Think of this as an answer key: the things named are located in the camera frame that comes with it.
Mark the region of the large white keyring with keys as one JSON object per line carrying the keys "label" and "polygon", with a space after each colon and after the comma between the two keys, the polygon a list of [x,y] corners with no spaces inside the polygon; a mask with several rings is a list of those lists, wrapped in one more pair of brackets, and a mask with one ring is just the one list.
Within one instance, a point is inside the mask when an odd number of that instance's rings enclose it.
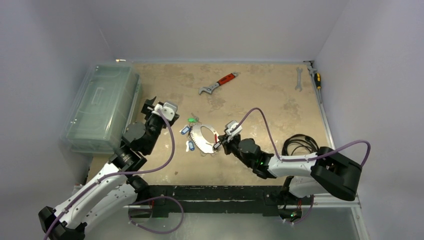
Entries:
{"label": "large white keyring with keys", "polygon": [[[199,150],[201,156],[214,156],[218,152],[215,148],[218,142],[218,132],[212,125],[202,123],[200,118],[193,112],[190,115],[191,117],[187,119],[187,124],[179,131],[182,136],[186,137],[185,152]],[[208,140],[204,132],[213,135],[213,140]]]}

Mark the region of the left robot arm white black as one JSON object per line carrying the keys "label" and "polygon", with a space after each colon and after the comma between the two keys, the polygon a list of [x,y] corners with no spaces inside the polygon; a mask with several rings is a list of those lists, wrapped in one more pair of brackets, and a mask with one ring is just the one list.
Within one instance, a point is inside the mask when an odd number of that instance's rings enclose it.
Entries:
{"label": "left robot arm white black", "polygon": [[141,167],[147,162],[161,134],[179,118],[172,102],[144,102],[145,122],[126,126],[121,143],[108,162],[81,189],[55,207],[39,213],[45,240],[83,240],[86,234],[126,205],[149,202],[149,184],[142,179]]}

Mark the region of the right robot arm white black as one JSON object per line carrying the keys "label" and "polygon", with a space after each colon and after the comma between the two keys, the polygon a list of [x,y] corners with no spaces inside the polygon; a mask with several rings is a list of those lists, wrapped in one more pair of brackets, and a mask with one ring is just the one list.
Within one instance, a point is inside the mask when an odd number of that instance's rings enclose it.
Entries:
{"label": "right robot arm white black", "polygon": [[261,150],[252,138],[224,134],[217,139],[216,147],[222,147],[226,155],[233,154],[259,178],[285,177],[280,196],[288,204],[324,193],[344,201],[356,198],[363,167],[329,147],[306,155],[277,157]]}

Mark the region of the clear plastic storage box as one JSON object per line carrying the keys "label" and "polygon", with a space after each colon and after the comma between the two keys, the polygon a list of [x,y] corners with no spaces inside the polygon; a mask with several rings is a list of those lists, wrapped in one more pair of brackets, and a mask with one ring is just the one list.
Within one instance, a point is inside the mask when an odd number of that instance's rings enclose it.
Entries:
{"label": "clear plastic storage box", "polygon": [[120,146],[140,92],[140,75],[132,64],[93,65],[74,99],[61,140],[76,153],[112,154]]}

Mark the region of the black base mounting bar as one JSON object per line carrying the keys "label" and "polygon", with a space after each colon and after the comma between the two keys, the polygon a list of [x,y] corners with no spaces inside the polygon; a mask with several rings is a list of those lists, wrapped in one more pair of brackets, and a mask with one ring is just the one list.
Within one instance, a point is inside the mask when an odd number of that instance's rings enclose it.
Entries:
{"label": "black base mounting bar", "polygon": [[154,218],[181,212],[278,217],[290,216],[298,204],[306,209],[311,203],[311,197],[284,196],[280,185],[150,185],[130,206],[152,210]]}

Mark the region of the silver open end wrench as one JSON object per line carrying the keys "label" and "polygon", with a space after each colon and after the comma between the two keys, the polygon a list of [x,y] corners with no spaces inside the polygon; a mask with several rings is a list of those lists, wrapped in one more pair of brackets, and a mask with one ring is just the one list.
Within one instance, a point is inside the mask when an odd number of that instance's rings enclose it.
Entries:
{"label": "silver open end wrench", "polygon": [[299,92],[301,92],[302,90],[303,90],[303,88],[302,88],[302,78],[301,78],[301,75],[302,75],[302,71],[303,71],[303,69],[302,68],[300,68],[300,67],[297,67],[296,68],[296,72],[297,72],[297,81],[296,81],[296,86],[295,86],[295,90],[296,91],[299,91]]}

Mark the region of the yellow black screwdriver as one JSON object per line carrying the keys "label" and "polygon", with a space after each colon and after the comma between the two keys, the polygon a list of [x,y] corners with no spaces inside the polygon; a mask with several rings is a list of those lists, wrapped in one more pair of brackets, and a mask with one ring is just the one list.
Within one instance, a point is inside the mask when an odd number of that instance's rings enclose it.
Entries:
{"label": "yellow black screwdriver", "polygon": [[314,74],[314,83],[315,83],[316,89],[320,91],[321,90],[321,75],[318,72]]}

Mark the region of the red handled adjustable wrench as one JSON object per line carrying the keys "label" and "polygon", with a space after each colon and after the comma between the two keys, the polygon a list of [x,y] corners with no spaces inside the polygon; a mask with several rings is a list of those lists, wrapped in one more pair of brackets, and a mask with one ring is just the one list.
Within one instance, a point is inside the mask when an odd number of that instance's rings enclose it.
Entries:
{"label": "red handled adjustable wrench", "polygon": [[214,84],[212,84],[210,86],[200,87],[199,90],[198,90],[198,94],[201,95],[202,93],[207,93],[207,94],[211,95],[216,88],[220,87],[223,84],[230,82],[231,80],[236,78],[238,75],[239,74],[237,72],[232,72],[232,73],[224,76],[223,78],[221,78],[220,80],[218,80],[217,82],[215,82]]}

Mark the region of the aluminium frame rail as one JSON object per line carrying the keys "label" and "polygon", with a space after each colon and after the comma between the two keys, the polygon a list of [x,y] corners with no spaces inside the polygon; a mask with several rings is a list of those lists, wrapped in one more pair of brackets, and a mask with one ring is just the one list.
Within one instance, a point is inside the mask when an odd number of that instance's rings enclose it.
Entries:
{"label": "aluminium frame rail", "polygon": [[[334,149],[335,144],[330,130],[329,122],[325,113],[324,105],[321,99],[321,92],[316,88],[315,76],[318,71],[313,67],[312,61],[303,61],[305,74],[301,74],[301,85],[304,88],[302,94],[305,95],[305,120],[302,121],[304,129],[308,134],[313,135],[321,146]],[[300,183],[296,185],[302,193],[302,196],[317,195],[319,197],[326,196],[332,200],[347,203],[348,200],[337,196],[338,192],[327,191],[323,186],[313,179],[311,176],[301,177]]]}

